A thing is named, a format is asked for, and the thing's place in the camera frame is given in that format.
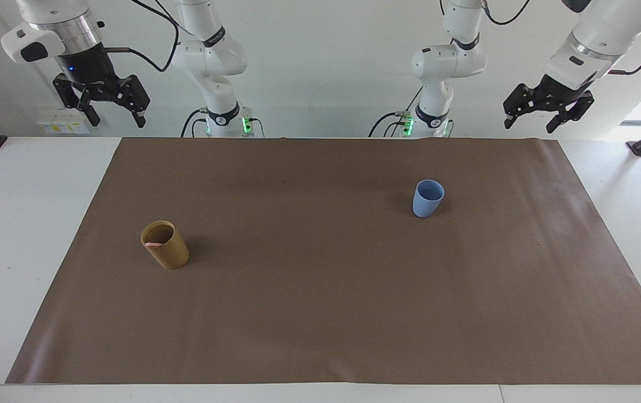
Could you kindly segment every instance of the wooden cup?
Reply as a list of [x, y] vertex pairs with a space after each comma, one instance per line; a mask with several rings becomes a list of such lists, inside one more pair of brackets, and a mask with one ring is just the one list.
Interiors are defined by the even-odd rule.
[[167, 270], [180, 269], [188, 262], [188, 248], [176, 227], [168, 221], [149, 224], [141, 233], [141, 243]]

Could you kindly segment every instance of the white tabletop surface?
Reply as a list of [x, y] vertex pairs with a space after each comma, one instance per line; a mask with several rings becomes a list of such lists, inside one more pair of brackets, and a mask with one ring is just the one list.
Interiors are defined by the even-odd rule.
[[[71, 245], [118, 138], [11, 138], [0, 150], [0, 384]], [[562, 142], [641, 284], [641, 158]], [[0, 386], [0, 401], [641, 401], [641, 386]]]

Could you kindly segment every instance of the brown mat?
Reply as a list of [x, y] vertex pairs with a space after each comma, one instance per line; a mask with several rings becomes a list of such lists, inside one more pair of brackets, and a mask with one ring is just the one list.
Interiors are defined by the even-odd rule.
[[341, 381], [641, 383], [641, 288], [558, 143], [124, 139], [7, 378]]

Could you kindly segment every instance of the plastic cup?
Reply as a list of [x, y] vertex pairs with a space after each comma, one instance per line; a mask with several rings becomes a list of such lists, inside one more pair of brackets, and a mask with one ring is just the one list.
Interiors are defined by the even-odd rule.
[[435, 212], [445, 196], [445, 188], [438, 181], [426, 179], [415, 187], [412, 210], [420, 218], [427, 218]]

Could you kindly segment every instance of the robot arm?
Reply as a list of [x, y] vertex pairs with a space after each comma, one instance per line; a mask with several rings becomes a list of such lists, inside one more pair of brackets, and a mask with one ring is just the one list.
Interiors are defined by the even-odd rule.
[[443, 130], [454, 96], [449, 78], [479, 74], [487, 55], [479, 41], [484, 16], [481, 0], [450, 0], [443, 24], [451, 44], [430, 46], [413, 57], [413, 72], [422, 80], [423, 93], [413, 112], [412, 136], [428, 137]]
[[246, 112], [224, 76], [236, 76], [248, 64], [243, 46], [221, 25], [211, 0], [176, 0], [181, 23], [195, 36], [182, 41], [174, 67], [200, 88], [208, 109], [211, 135], [238, 136], [249, 132]]
[[25, 64], [54, 57], [63, 73], [54, 79], [62, 102], [92, 125], [100, 122], [92, 101], [114, 102], [131, 112], [139, 128], [151, 99], [136, 76], [116, 76], [100, 29], [84, 0], [16, 0], [24, 22], [2, 37], [5, 52]]
[[505, 128], [517, 117], [545, 110], [559, 114], [548, 133], [569, 120], [579, 120], [594, 103], [587, 88], [604, 77], [641, 34], [641, 2], [633, 0], [563, 0], [581, 19], [545, 67], [535, 88], [520, 84], [504, 102]]

